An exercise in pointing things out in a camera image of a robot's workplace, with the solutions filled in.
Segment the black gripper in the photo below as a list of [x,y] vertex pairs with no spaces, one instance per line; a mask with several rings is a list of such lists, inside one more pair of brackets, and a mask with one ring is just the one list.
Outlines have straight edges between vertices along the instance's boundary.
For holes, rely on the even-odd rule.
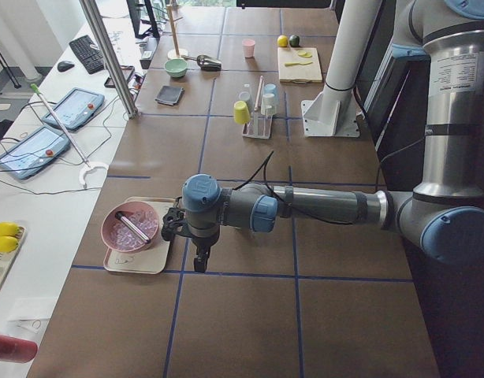
[[218,241],[219,234],[213,234],[208,237],[192,237],[192,242],[196,247],[194,258],[195,272],[206,272],[207,263],[210,256],[211,247]]

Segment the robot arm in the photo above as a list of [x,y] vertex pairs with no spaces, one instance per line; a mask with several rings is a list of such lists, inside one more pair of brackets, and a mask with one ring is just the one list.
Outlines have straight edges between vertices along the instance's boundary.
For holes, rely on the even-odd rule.
[[399,1],[393,56],[430,59],[423,178],[412,191],[325,191],[247,183],[220,187],[206,174],[183,186],[185,235],[204,272],[221,226],[270,232],[277,217],[372,223],[451,265],[484,255],[482,190],[473,165],[484,102],[484,1]]

